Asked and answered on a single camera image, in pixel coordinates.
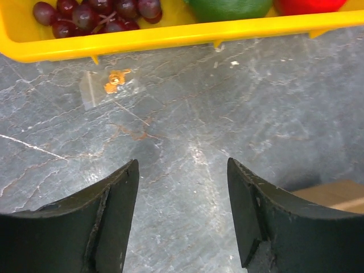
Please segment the brown cardboard box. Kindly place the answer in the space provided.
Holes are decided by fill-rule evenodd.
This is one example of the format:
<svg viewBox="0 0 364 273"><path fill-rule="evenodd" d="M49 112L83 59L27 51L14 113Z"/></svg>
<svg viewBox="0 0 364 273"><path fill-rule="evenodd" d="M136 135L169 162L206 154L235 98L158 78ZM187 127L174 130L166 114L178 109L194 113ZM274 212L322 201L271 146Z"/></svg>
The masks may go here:
<svg viewBox="0 0 364 273"><path fill-rule="evenodd" d="M292 194L328 208L363 214L363 185L352 180L337 180Z"/></svg>

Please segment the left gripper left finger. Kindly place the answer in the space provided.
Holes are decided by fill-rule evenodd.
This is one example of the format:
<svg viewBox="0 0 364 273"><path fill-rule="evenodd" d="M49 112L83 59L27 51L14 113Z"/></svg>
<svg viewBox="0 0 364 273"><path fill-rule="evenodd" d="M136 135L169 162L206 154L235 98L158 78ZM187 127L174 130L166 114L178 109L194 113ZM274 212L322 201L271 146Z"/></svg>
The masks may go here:
<svg viewBox="0 0 364 273"><path fill-rule="evenodd" d="M122 272L139 185L132 160L38 210L1 215L2 272Z"/></svg>

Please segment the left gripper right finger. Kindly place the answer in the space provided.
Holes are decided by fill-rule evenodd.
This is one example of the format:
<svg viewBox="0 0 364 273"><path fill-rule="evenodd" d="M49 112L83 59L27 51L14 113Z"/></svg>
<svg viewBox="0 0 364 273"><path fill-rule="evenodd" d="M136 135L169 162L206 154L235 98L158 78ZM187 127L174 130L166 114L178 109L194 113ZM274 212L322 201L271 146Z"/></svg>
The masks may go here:
<svg viewBox="0 0 364 273"><path fill-rule="evenodd" d="M363 271L363 215L297 197L234 158L227 162L227 184L248 272Z"/></svg>

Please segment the small clear plastic bag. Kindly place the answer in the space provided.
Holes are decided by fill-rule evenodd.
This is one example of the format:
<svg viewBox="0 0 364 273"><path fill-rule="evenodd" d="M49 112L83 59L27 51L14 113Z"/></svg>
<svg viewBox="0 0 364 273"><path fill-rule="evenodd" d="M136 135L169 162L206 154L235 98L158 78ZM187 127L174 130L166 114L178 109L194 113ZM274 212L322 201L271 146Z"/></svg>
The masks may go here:
<svg viewBox="0 0 364 273"><path fill-rule="evenodd" d="M80 80L79 90L84 109L90 110L144 92L146 88L133 69L104 69L86 71Z"/></svg>

